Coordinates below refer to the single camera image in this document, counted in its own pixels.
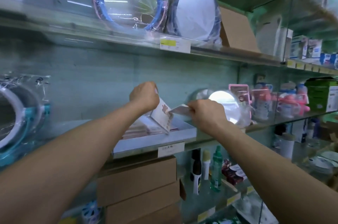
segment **yellow sticker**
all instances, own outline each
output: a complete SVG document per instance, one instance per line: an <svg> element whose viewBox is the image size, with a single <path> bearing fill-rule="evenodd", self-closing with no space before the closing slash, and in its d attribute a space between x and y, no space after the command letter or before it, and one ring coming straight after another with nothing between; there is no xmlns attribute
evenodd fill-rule
<svg viewBox="0 0 338 224"><path fill-rule="evenodd" d="M255 191L254 187L253 186L249 186L247 191L246 191L246 194L250 194L251 192Z"/></svg>
<svg viewBox="0 0 338 224"><path fill-rule="evenodd" d="M312 72L319 72L319 67L316 65L312 66Z"/></svg>
<svg viewBox="0 0 338 224"><path fill-rule="evenodd" d="M296 68L296 62L294 60L288 59L288 61L286 62L286 66L288 68Z"/></svg>
<svg viewBox="0 0 338 224"><path fill-rule="evenodd" d="M312 71L312 65L311 64L305 64L305 70L306 71Z"/></svg>
<svg viewBox="0 0 338 224"><path fill-rule="evenodd" d="M304 63L296 63L296 68L297 68L297 69L304 70L305 64L304 64Z"/></svg>
<svg viewBox="0 0 338 224"><path fill-rule="evenodd" d="M235 201L237 201L238 199L241 198L241 193L238 193L236 195L234 195L233 197L230 197L227 201L226 201L226 206L234 203Z"/></svg>
<svg viewBox="0 0 338 224"><path fill-rule="evenodd" d="M205 211L204 213L201 213L200 215L197 216L197 222L202 222L206 218L210 217L212 214L216 212L216 207L212 207L211 209Z"/></svg>
<svg viewBox="0 0 338 224"><path fill-rule="evenodd" d="M168 40L168 39L164 39L162 38L160 40L161 44L166 45L166 46L176 46L176 41L175 40Z"/></svg>

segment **white brush handle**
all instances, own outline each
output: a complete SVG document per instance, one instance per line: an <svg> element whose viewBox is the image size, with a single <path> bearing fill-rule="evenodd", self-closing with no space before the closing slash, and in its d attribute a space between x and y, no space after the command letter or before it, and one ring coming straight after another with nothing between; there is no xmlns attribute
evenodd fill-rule
<svg viewBox="0 0 338 224"><path fill-rule="evenodd" d="M203 176L202 179L203 180L208 180L209 179L209 165L210 165L210 161L207 162L203 162Z"/></svg>
<svg viewBox="0 0 338 224"><path fill-rule="evenodd" d="M194 191L193 193L198 195L198 180L200 179L201 175L196 175L196 174L193 174L194 175Z"/></svg>

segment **person's left hand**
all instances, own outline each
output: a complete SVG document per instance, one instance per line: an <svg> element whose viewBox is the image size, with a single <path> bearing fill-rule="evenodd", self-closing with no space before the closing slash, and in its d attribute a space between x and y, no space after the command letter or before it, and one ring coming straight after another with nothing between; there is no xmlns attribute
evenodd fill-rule
<svg viewBox="0 0 338 224"><path fill-rule="evenodd" d="M159 96L154 82L144 82L136 86L129 95L130 102L135 102L142 114L154 110L159 104Z"/></svg>

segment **hand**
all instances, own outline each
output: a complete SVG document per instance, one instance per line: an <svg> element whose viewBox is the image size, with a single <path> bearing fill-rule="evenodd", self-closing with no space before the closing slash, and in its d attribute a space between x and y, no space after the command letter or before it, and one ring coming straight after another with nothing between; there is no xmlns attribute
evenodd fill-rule
<svg viewBox="0 0 338 224"><path fill-rule="evenodd" d="M212 101L195 100L188 103L190 114L197 127L206 134L216 138L221 130L231 123L226 119L224 107Z"/></svg>
<svg viewBox="0 0 338 224"><path fill-rule="evenodd" d="M154 82L144 82L133 89L129 95L129 101L136 103L143 115L158 106L159 96L157 91Z"/></svg>

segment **green box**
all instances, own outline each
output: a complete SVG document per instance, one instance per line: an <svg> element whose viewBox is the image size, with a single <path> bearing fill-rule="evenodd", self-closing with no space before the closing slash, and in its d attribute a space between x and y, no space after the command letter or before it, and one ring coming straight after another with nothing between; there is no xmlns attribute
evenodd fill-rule
<svg viewBox="0 0 338 224"><path fill-rule="evenodd" d="M306 81L311 111L338 111L338 79L311 78Z"/></svg>

